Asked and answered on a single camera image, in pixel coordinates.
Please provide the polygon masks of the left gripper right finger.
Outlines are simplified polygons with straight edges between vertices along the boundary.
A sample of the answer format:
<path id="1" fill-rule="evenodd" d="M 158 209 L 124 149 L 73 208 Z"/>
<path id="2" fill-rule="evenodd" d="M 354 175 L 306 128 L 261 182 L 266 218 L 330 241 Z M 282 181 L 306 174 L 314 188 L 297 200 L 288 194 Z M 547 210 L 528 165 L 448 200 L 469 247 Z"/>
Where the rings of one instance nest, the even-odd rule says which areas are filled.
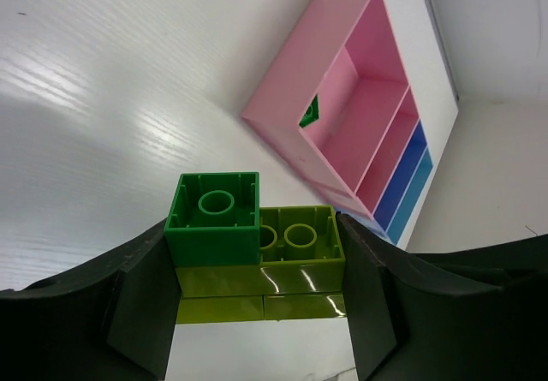
<path id="1" fill-rule="evenodd" d="M 349 215 L 337 227 L 359 379 L 546 379 L 545 235 L 408 253 Z"/>

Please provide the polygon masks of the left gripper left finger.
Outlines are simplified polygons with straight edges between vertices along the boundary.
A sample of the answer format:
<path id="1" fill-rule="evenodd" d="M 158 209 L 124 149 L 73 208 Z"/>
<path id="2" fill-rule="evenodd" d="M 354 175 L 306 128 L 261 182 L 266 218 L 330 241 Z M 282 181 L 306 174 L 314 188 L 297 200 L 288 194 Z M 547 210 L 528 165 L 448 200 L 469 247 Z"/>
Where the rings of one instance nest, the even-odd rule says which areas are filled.
<path id="1" fill-rule="evenodd" d="M 163 380 L 180 284 L 159 222 L 84 264 L 1 292 L 3 380 Z"/>

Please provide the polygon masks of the small green square lego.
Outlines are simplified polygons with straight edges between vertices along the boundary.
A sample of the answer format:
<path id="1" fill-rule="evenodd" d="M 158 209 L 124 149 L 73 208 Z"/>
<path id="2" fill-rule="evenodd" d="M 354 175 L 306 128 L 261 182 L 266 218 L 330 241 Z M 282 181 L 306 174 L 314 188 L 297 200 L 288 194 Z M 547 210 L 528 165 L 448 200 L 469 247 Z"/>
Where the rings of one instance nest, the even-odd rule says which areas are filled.
<path id="1" fill-rule="evenodd" d="M 176 267 L 256 265 L 259 173 L 180 175 L 164 236 Z"/>

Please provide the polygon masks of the yellow-green lego plate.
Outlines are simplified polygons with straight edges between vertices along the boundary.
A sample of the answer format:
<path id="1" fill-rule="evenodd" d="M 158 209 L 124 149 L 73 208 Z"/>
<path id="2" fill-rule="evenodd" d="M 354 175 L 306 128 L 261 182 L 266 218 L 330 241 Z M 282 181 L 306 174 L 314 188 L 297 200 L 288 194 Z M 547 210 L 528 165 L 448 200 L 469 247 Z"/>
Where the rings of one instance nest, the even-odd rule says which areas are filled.
<path id="1" fill-rule="evenodd" d="M 343 318 L 345 255 L 330 205 L 263 207 L 257 265 L 182 267 L 178 324 Z"/>

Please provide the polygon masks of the green lego brick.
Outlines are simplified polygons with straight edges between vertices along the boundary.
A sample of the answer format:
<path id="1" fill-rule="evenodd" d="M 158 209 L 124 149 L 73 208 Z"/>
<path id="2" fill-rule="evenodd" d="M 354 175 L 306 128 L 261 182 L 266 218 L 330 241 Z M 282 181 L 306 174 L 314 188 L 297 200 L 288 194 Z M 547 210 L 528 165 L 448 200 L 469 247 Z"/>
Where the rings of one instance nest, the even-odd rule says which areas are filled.
<path id="1" fill-rule="evenodd" d="M 312 102 L 307 107 L 303 117 L 300 120 L 299 126 L 305 128 L 319 119 L 319 95 L 316 94 Z"/>

